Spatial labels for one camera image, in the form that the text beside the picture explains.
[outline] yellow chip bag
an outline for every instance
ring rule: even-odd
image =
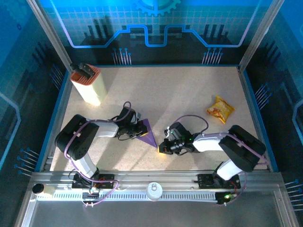
[[[216,96],[216,102],[207,109],[207,112],[214,117],[219,118],[223,124],[226,123],[228,116],[235,110],[231,105],[227,104],[220,96]]]

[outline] speckled work surface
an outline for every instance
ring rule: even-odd
[[[101,73],[108,90],[103,103],[95,107],[84,102],[73,87],[62,128],[75,114],[110,119],[120,113],[125,101],[130,101],[142,119],[149,119],[158,144],[164,139],[163,130],[184,114],[206,118],[209,122],[206,133],[226,131],[238,124],[256,136],[235,67],[102,68]],[[236,108],[226,124],[206,113],[216,95]],[[184,118],[181,123],[192,133],[205,127],[196,118]],[[228,159],[222,151],[168,156],[140,140],[116,138],[95,138],[89,155],[101,170],[209,170]],[[59,149],[55,151],[51,170],[72,170]]]

